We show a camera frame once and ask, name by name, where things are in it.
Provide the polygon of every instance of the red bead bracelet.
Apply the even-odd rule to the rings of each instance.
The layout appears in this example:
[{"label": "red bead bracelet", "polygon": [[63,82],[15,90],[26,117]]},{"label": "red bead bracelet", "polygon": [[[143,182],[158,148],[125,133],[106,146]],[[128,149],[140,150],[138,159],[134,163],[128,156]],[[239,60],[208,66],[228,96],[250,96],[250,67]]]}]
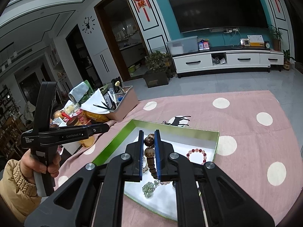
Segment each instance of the red bead bracelet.
[{"label": "red bead bracelet", "polygon": [[186,157],[189,159],[190,154],[194,153],[194,152],[199,152],[199,153],[203,154],[203,163],[201,163],[201,165],[204,165],[204,163],[206,162],[207,157],[206,157],[205,151],[202,150],[202,149],[196,148],[196,149],[189,150],[188,153],[186,154]]}]

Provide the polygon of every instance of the table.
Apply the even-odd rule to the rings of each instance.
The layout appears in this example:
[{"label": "table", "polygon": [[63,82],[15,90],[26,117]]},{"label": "table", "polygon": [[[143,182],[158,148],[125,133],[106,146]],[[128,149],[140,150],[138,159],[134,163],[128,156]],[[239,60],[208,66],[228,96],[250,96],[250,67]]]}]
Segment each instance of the table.
[{"label": "table", "polygon": [[[131,119],[219,131],[214,162],[273,217],[275,224],[283,219],[301,192],[303,164],[298,143],[290,122],[270,91],[141,101],[95,145],[69,158],[60,169],[56,185],[93,161]],[[127,197],[124,199],[122,226],[177,226],[164,217]]]}]

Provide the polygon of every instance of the small alarm clock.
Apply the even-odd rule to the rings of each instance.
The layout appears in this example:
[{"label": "small alarm clock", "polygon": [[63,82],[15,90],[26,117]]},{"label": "small alarm clock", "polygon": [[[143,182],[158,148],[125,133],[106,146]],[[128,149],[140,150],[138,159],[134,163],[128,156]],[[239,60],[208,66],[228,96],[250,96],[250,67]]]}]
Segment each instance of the small alarm clock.
[{"label": "small alarm clock", "polygon": [[264,47],[265,47],[265,49],[269,49],[270,48],[269,41],[264,41]]}]

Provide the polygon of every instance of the white cloth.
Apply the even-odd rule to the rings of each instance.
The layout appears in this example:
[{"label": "white cloth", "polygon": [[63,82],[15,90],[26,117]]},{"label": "white cloth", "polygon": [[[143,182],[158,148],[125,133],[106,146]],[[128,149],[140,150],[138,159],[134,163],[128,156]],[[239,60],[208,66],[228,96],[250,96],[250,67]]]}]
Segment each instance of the white cloth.
[{"label": "white cloth", "polygon": [[96,107],[95,105],[105,107],[102,102],[105,103],[104,96],[101,94],[100,89],[97,89],[96,92],[86,101],[81,105],[81,109],[85,111],[89,111],[91,113],[96,113],[96,114],[107,114],[109,113],[108,110]]},{"label": "white cloth", "polygon": [[81,98],[86,94],[88,91],[88,86],[86,83],[81,82],[75,88],[73,88],[69,93],[69,98],[73,101],[75,99],[76,102],[79,102]]},{"label": "white cloth", "polygon": [[23,116],[25,120],[34,121],[34,115],[33,111],[36,110],[36,107],[30,103],[30,101],[27,101],[24,107]]}]

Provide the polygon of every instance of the plant pot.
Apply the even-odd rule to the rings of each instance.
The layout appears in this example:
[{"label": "plant pot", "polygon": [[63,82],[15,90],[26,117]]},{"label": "plant pot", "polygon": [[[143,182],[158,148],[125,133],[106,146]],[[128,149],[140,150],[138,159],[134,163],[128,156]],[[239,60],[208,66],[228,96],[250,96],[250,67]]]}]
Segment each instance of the plant pot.
[{"label": "plant pot", "polygon": [[281,52],[280,40],[279,39],[273,39],[273,43],[274,43],[274,50]]},{"label": "plant pot", "polygon": [[167,67],[162,67],[159,72],[147,71],[143,74],[143,78],[148,88],[167,85],[169,84],[169,78],[166,75]]},{"label": "plant pot", "polygon": [[284,61],[283,69],[286,71],[289,71],[290,69],[290,62],[289,61]]}]

